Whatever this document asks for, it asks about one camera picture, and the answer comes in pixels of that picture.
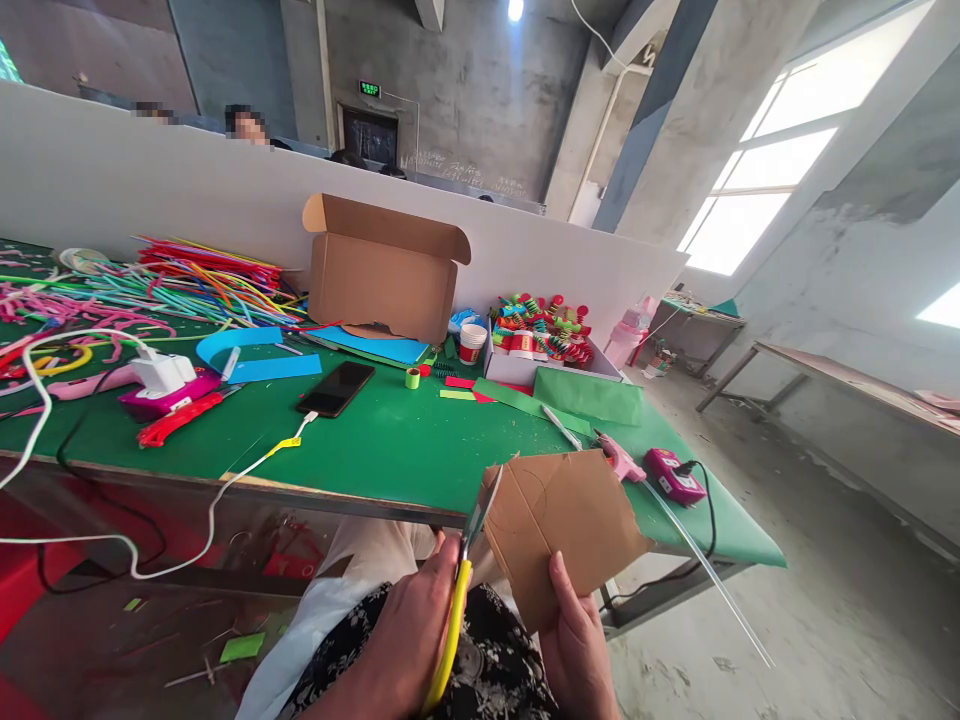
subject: exit sign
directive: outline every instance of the exit sign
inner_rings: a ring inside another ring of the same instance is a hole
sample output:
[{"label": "exit sign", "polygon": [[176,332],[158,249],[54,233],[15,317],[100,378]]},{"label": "exit sign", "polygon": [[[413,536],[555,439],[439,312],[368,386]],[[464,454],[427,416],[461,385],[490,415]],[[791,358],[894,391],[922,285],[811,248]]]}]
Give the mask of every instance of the exit sign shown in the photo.
[{"label": "exit sign", "polygon": [[360,94],[369,95],[370,97],[380,97],[380,86],[374,85],[373,83],[368,83],[364,80],[360,81]]}]

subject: white partition wall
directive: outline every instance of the white partition wall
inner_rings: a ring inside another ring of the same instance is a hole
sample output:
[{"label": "white partition wall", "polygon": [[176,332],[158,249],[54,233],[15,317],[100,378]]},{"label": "white partition wall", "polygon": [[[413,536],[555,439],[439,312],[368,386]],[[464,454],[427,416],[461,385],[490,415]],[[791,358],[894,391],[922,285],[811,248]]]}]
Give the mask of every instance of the white partition wall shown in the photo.
[{"label": "white partition wall", "polygon": [[166,126],[0,81],[0,236],[132,259],[130,235],[185,237],[301,270],[317,192],[459,225],[473,262],[455,304],[561,293],[590,307],[602,346],[624,308],[661,296],[686,255],[298,153]]}]

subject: open cardboard box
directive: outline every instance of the open cardboard box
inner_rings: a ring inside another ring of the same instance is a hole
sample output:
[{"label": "open cardboard box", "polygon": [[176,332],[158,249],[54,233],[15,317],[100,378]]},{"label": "open cardboard box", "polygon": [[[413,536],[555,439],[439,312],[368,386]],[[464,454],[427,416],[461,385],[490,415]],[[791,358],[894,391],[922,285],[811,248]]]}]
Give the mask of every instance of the open cardboard box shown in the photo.
[{"label": "open cardboard box", "polygon": [[[487,468],[485,485],[498,470]],[[599,449],[513,458],[503,466],[484,533],[531,633],[547,627],[559,608],[550,580],[555,552],[584,597],[653,547]]]},{"label": "open cardboard box", "polygon": [[470,264],[463,230],[333,195],[307,200],[303,227],[318,233],[311,320],[386,326],[394,335],[443,344],[457,263]]},{"label": "open cardboard box", "polygon": [[527,358],[511,357],[510,355],[498,354],[494,351],[493,328],[490,320],[487,320],[487,342],[485,346],[486,357],[483,361],[483,376],[487,380],[494,382],[507,383],[509,385],[527,385],[533,387],[534,380],[537,377],[537,368],[550,367],[566,372],[574,372],[580,375],[590,375],[613,382],[623,382],[623,375],[617,370],[616,365],[607,359],[603,351],[597,347],[593,339],[588,335],[587,344],[593,349],[593,362],[590,363],[589,370],[577,370],[566,365],[552,365],[539,360],[528,360]]}]

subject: smartphone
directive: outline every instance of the smartphone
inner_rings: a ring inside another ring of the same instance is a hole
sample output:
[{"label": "smartphone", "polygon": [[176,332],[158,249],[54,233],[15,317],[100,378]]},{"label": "smartphone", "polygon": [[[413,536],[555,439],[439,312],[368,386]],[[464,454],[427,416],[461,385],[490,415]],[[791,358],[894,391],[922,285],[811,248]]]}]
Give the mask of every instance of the smartphone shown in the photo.
[{"label": "smartphone", "polygon": [[321,417],[337,417],[350,404],[360,388],[373,377],[375,368],[345,362],[327,375],[297,404],[302,413],[315,412]]}]

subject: ceiling light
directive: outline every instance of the ceiling light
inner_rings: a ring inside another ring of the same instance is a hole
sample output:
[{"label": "ceiling light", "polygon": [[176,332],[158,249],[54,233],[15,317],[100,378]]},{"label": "ceiling light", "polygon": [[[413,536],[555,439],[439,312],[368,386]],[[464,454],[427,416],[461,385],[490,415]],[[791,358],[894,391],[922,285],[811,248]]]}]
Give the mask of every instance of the ceiling light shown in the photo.
[{"label": "ceiling light", "polygon": [[520,22],[520,18],[523,17],[523,0],[510,0],[507,17],[510,18],[510,22]]}]

